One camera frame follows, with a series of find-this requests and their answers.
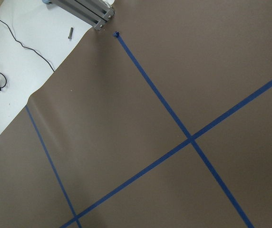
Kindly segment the metal bolt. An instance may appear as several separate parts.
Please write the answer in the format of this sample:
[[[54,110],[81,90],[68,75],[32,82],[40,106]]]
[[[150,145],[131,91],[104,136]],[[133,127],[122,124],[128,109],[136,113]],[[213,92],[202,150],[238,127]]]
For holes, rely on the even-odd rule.
[[[68,39],[69,39],[69,40],[72,39],[73,31],[74,31],[74,28],[71,27],[71,28],[70,28],[70,31],[69,31],[69,36],[68,36]]]

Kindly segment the aluminium frame post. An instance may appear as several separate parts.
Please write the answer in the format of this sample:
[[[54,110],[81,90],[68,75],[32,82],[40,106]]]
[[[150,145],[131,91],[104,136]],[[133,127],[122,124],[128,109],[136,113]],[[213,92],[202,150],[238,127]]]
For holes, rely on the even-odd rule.
[[[95,30],[101,30],[115,14],[114,8],[106,0],[43,0],[42,2],[61,7]]]

